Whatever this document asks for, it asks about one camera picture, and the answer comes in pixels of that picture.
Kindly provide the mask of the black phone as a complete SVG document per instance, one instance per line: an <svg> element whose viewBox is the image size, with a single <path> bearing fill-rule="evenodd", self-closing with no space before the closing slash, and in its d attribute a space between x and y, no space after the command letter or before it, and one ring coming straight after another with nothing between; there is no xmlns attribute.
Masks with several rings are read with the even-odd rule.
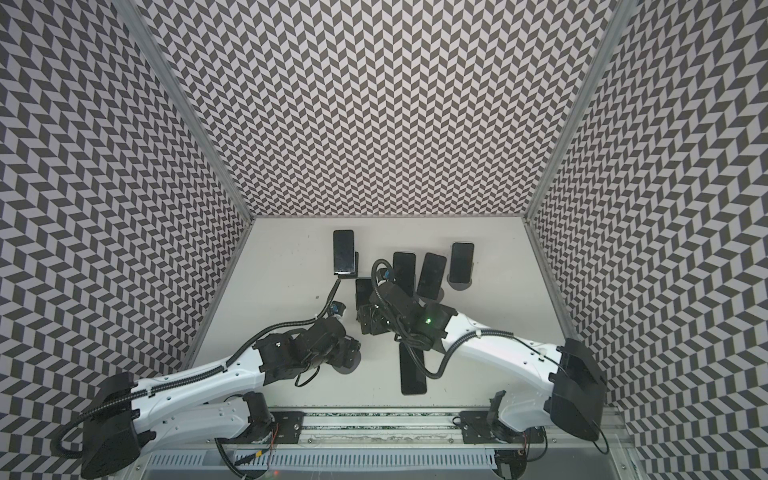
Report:
<svg viewBox="0 0 768 480"><path fill-rule="evenodd" d="M468 284L471 282L474 249L473 243L456 242L452 245L448 276L451 283Z"/></svg>
<svg viewBox="0 0 768 480"><path fill-rule="evenodd" d="M357 310L371 304L372 294L373 285L370 278L357 278L355 280L355 303Z"/></svg>
<svg viewBox="0 0 768 480"><path fill-rule="evenodd" d="M335 272L349 272L354 262L354 232L352 230L333 231L333 269Z"/></svg>
<svg viewBox="0 0 768 480"><path fill-rule="evenodd" d="M415 349L414 355L412 358L405 344L399 345L400 389L404 396L427 393L427 377L418 368L419 364L424 365L424 352Z"/></svg>
<svg viewBox="0 0 768 480"><path fill-rule="evenodd" d="M395 252L393 254L394 283L409 297L415 293L416 254Z"/></svg>
<svg viewBox="0 0 768 480"><path fill-rule="evenodd" d="M425 254L416 288L419 297L434 301L439 299L446 265L445 256L431 252Z"/></svg>

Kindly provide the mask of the grey round-base phone stand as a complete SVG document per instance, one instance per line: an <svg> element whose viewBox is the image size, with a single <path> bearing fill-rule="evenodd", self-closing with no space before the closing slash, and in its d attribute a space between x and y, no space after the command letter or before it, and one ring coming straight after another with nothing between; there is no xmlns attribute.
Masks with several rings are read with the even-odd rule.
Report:
<svg viewBox="0 0 768 480"><path fill-rule="evenodd" d="M346 352L336 358L332 364L334 370L342 375L353 373L359 366L362 355L359 351Z"/></svg>

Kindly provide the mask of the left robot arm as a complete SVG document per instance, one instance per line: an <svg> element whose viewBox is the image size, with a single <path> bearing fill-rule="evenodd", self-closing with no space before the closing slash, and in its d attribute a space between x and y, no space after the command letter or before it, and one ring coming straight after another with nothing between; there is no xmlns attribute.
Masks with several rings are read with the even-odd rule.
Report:
<svg viewBox="0 0 768 480"><path fill-rule="evenodd" d="M323 365L349 374L359 365L360 348L331 315L263 335L234 357L177 374L143 380L115 375L102 384L83 423L81 475L113 475L173 445L269 443L280 426L263 389Z"/></svg>

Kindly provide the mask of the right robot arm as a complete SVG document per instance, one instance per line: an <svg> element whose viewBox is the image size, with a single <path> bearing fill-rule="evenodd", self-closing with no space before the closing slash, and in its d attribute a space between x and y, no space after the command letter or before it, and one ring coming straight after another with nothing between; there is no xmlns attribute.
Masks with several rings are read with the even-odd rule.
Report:
<svg viewBox="0 0 768 480"><path fill-rule="evenodd" d="M423 377L442 378L450 360L464 354L525 383L491 399L487 424L496 436L553 425L581 440L602 439L607 378L582 341L568 338L555 345L525 339L452 307L422 304L391 281L371 282L357 295L362 333L394 334Z"/></svg>

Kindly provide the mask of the black rectangular phone stand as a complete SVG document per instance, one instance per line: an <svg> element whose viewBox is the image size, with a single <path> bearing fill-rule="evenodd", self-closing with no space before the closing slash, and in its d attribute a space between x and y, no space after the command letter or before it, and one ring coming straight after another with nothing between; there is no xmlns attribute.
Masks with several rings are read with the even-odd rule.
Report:
<svg viewBox="0 0 768 480"><path fill-rule="evenodd" d="M354 253L353 269L349 272L335 272L335 275L340 279L356 279L359 275L360 255L356 251Z"/></svg>

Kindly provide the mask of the grey round stand far right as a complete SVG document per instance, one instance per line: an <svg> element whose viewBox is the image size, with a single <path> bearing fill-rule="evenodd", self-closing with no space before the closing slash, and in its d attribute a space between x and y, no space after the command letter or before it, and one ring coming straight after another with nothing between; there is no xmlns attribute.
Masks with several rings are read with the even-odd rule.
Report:
<svg viewBox="0 0 768 480"><path fill-rule="evenodd" d="M466 282L454 281L451 278L447 279L448 285L455 291L465 291L472 286L472 280L469 279Z"/></svg>

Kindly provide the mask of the white ribbed vent strip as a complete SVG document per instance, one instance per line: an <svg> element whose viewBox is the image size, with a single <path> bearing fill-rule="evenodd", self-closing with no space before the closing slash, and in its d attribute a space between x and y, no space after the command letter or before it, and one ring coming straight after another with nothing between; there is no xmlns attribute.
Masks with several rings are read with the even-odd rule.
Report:
<svg viewBox="0 0 768 480"><path fill-rule="evenodd" d="M272 455L248 456L241 452L233 462L240 470L286 471L409 471L409 470L491 470L497 467L493 452L484 449L319 449L283 450ZM151 470L212 470L223 460L212 451L166 450L152 455Z"/></svg>

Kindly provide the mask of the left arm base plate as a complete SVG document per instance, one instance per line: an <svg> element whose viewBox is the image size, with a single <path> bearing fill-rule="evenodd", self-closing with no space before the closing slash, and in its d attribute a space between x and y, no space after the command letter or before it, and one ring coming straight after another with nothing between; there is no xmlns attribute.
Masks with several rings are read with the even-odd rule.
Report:
<svg viewBox="0 0 768 480"><path fill-rule="evenodd" d="M248 417L246 429L238 436L222 439L223 444L297 444L303 429L305 413L280 411L269 416Z"/></svg>

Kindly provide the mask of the aluminium front rail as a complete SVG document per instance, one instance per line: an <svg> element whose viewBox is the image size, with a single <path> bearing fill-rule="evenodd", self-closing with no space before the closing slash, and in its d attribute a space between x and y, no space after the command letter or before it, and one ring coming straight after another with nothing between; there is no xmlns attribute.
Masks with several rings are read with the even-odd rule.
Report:
<svg viewBox="0 0 768 480"><path fill-rule="evenodd" d="M454 416L461 411L450 408L430 409L331 409L310 408L303 410L273 409L268 413L251 414L243 402L231 400L222 405L203 405L187 413L173 414L152 427L138 428L139 437L149 442L142 448L147 454L153 450L191 448L209 445L217 438L229 439L246 429L248 417L269 416L280 411L305 413L303 429L297 444L304 447L363 448L384 446L399 448L413 445L417 448L449 447L464 444ZM599 439L596 442L580 440L555 427L543 428L546 433L543 444L553 448L631 447L633 441L617 412L609 409L604 413ZM516 448L519 444L494 445L498 448Z"/></svg>

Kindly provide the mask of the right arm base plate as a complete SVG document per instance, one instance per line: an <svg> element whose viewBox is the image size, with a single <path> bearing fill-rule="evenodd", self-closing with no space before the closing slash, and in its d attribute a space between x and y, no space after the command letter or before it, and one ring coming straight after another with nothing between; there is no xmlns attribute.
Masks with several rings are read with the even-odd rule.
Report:
<svg viewBox="0 0 768 480"><path fill-rule="evenodd" d="M486 411L465 410L452 419L452 424L461 433L464 444L543 444L546 431L543 428L530 428L524 432L511 430L496 421L488 421Z"/></svg>

